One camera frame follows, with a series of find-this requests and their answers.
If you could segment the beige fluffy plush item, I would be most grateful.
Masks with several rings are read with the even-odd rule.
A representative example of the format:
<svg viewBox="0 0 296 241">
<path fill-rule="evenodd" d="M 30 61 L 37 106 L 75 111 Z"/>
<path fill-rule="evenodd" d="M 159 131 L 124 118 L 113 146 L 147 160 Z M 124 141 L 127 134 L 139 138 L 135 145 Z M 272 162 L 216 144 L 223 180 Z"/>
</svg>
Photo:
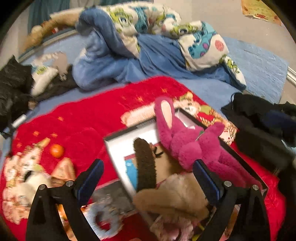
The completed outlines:
<svg viewBox="0 0 296 241">
<path fill-rule="evenodd" d="M 140 211 L 203 220 L 208 201 L 193 173 L 173 174 L 158 189 L 143 189 L 133 197 Z"/>
</svg>

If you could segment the yellow wall certificate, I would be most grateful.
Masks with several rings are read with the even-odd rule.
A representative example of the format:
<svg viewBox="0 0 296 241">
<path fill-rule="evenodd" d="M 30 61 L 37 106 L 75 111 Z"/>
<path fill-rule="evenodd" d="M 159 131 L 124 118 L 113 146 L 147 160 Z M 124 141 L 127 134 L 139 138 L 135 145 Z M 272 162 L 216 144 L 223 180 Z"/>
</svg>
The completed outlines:
<svg viewBox="0 0 296 241">
<path fill-rule="evenodd" d="M 241 0 L 241 8 L 245 16 L 281 26 L 281 20 L 277 14 L 261 0 Z"/>
</svg>

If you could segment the small orange fruit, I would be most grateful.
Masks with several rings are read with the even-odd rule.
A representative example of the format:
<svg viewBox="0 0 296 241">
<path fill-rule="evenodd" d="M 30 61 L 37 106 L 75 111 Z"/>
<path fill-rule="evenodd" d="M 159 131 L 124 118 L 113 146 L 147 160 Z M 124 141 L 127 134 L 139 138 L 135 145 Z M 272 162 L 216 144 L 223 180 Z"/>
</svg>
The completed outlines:
<svg viewBox="0 0 296 241">
<path fill-rule="evenodd" d="M 64 154 L 64 148 L 59 144 L 53 144 L 50 147 L 50 154 L 55 158 L 60 158 Z"/>
</svg>

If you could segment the brown plush teddy bear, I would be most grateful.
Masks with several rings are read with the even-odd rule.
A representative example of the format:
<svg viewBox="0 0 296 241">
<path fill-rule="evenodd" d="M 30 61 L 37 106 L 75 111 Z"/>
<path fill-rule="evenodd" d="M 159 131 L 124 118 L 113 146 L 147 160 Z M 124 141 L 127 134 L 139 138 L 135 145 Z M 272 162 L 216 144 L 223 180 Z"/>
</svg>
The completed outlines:
<svg viewBox="0 0 296 241">
<path fill-rule="evenodd" d="M 74 27 L 84 8 L 73 8 L 50 15 L 50 19 L 32 28 L 23 45 L 23 52 L 41 44 L 44 38 L 52 35 L 59 27 Z"/>
</svg>

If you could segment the black plastic bag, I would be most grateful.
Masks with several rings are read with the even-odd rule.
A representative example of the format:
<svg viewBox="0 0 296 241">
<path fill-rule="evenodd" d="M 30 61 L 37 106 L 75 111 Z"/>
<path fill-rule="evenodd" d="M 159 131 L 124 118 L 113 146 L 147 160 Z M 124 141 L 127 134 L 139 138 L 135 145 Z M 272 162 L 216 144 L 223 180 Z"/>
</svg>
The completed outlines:
<svg viewBox="0 0 296 241">
<path fill-rule="evenodd" d="M 32 66 L 18 63 L 15 56 L 1 69 L 1 130 L 28 111 L 33 85 Z"/>
</svg>

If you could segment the blue monster print comforter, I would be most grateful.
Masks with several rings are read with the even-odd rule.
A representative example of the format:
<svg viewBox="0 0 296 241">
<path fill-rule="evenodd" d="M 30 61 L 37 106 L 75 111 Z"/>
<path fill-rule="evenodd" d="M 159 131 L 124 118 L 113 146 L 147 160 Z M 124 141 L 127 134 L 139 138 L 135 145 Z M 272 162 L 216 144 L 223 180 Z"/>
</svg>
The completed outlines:
<svg viewBox="0 0 296 241">
<path fill-rule="evenodd" d="M 238 90 L 246 88 L 216 30 L 201 20 L 183 23 L 166 6 L 145 1 L 93 6 L 79 14 L 76 30 L 87 38 L 72 67 L 81 89 L 154 76 L 217 78 Z"/>
</svg>

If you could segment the black clothing pile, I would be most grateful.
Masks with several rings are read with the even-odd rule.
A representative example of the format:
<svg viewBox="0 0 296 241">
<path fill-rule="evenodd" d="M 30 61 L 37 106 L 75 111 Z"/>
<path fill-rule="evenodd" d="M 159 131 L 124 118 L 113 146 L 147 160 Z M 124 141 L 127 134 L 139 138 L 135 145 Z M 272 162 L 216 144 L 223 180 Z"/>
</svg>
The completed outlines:
<svg viewBox="0 0 296 241">
<path fill-rule="evenodd" d="M 295 168 L 295 105 L 235 93 L 222 113 L 237 128 L 238 150 L 273 173 Z"/>
</svg>

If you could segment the brown fuzzy headband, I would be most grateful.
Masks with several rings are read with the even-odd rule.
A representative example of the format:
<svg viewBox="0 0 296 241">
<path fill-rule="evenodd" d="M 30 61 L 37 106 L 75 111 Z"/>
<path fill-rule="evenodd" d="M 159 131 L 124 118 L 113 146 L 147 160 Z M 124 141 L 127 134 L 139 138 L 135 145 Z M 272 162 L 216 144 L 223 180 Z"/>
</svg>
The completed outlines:
<svg viewBox="0 0 296 241">
<path fill-rule="evenodd" d="M 156 187 L 155 156 L 151 145 L 142 138 L 136 138 L 133 143 L 137 161 L 137 192 Z"/>
</svg>

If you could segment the dark card packaging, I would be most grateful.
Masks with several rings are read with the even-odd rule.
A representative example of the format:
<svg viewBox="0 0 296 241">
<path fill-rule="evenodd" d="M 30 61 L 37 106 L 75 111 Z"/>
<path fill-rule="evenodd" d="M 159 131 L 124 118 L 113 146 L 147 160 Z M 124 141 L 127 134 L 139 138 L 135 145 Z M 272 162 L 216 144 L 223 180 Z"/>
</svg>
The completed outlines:
<svg viewBox="0 0 296 241">
<path fill-rule="evenodd" d="M 92 203 L 88 204 L 83 212 L 85 216 L 88 212 L 88 206 L 94 203 L 111 205 L 117 208 L 120 212 L 122 223 L 123 219 L 135 213 L 135 207 L 119 180 L 96 188 L 91 196 L 91 200 Z"/>
</svg>

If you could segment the blue knitted scrunchie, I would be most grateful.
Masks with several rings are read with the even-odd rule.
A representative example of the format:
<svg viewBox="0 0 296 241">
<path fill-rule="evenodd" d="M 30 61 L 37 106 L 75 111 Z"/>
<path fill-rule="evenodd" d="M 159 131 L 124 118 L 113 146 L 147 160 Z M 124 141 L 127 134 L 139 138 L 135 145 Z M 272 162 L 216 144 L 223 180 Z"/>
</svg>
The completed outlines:
<svg viewBox="0 0 296 241">
<path fill-rule="evenodd" d="M 117 208 L 98 203 L 88 207 L 85 217 L 100 240 L 114 237 L 122 230 L 123 223 Z"/>
</svg>

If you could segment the magenta plush bear toy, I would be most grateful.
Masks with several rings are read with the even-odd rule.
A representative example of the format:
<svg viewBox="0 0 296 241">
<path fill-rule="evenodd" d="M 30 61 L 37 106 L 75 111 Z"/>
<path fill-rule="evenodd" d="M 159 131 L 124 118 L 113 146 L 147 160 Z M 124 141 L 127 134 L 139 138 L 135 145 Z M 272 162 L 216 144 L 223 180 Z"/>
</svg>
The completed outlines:
<svg viewBox="0 0 296 241">
<path fill-rule="evenodd" d="M 242 188 L 253 185 L 262 188 L 262 184 L 221 146 L 219 136 L 225 128 L 223 123 L 217 122 L 206 129 L 186 127 L 175 116 L 173 101 L 168 97 L 155 100 L 154 112 L 161 144 L 184 170 L 191 172 L 194 162 L 200 159 L 223 181 Z"/>
</svg>

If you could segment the red patterned blanket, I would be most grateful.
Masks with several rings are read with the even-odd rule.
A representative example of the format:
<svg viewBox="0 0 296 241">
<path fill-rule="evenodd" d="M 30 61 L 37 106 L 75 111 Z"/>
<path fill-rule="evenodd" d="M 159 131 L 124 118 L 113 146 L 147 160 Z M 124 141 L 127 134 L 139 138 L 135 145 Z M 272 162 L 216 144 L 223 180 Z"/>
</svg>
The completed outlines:
<svg viewBox="0 0 296 241">
<path fill-rule="evenodd" d="M 121 116 L 132 109 L 150 104 L 158 96 L 179 99 L 188 91 L 193 99 L 207 104 L 216 111 L 228 104 L 235 88 L 219 80 L 173 80 L 168 77 L 150 78 L 139 83 L 112 84 L 91 92 L 73 89 L 63 95 L 43 101 L 37 106 L 31 119 L 20 125 L 12 144 L 12 153 L 23 152 L 26 146 L 50 138 L 41 156 L 41 165 L 51 173 L 59 159 L 50 155 L 50 145 L 65 148 L 65 157 L 71 159 L 76 174 L 86 170 L 94 159 L 104 161 L 105 172 L 99 184 L 117 179 L 118 176 L 107 154 L 103 138 L 125 128 Z M 231 147 L 262 178 L 269 190 L 265 205 L 270 224 L 271 240 L 276 240 L 285 216 L 285 198 L 278 190 L 279 179 L 256 161 Z"/>
</svg>

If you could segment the small monster print pillow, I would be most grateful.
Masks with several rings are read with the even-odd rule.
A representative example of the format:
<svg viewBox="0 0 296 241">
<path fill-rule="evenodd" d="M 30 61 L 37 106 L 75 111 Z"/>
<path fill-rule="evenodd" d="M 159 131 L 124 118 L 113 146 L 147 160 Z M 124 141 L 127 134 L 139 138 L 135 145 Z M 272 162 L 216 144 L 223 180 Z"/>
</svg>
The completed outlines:
<svg viewBox="0 0 296 241">
<path fill-rule="evenodd" d="M 31 96 L 39 96 L 50 85 L 55 77 L 65 80 L 68 73 L 67 56 L 63 52 L 43 54 L 31 63 L 34 80 Z"/>
</svg>

